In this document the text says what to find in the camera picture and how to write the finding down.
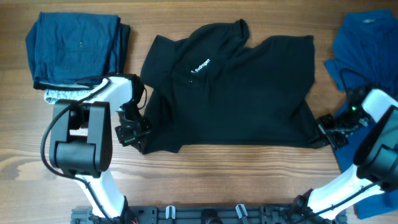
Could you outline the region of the black polo shirt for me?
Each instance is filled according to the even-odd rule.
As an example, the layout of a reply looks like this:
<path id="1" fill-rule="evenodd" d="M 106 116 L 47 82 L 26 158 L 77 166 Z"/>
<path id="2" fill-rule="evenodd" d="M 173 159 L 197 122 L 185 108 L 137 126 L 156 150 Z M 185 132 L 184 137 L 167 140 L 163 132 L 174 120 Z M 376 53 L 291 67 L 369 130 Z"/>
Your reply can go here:
<path id="1" fill-rule="evenodd" d="M 152 88 L 143 154 L 196 144 L 322 147 L 305 99 L 315 81 L 313 37 L 274 35 L 255 47 L 248 38 L 240 19 L 154 39 L 140 75 Z"/>

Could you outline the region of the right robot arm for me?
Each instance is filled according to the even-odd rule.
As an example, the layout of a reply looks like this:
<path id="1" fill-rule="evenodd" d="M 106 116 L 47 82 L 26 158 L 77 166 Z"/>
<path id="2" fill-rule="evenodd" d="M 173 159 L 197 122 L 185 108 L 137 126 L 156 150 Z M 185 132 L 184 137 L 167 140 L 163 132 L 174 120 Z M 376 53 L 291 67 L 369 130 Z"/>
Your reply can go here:
<path id="1" fill-rule="evenodd" d="M 355 152 L 353 164 L 330 183 L 299 195 L 290 223 L 331 223 L 346 208 L 374 195 L 397 190 L 397 100 L 373 89 L 362 102 L 375 120 Z"/>

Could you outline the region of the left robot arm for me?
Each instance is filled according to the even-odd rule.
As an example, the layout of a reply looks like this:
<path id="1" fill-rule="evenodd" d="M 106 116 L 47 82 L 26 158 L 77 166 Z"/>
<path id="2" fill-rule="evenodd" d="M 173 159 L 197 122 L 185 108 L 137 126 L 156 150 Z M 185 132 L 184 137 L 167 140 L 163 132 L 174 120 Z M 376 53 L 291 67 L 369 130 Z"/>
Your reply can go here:
<path id="1" fill-rule="evenodd" d="M 110 73 L 100 80 L 79 100 L 54 104 L 40 146 L 41 159 L 53 174 L 76 182 L 91 204 L 83 218 L 73 212 L 72 223 L 137 223 L 109 166 L 113 133 L 122 146 L 144 150 L 152 131 L 149 120 L 140 114 L 146 88 L 133 74 Z"/>

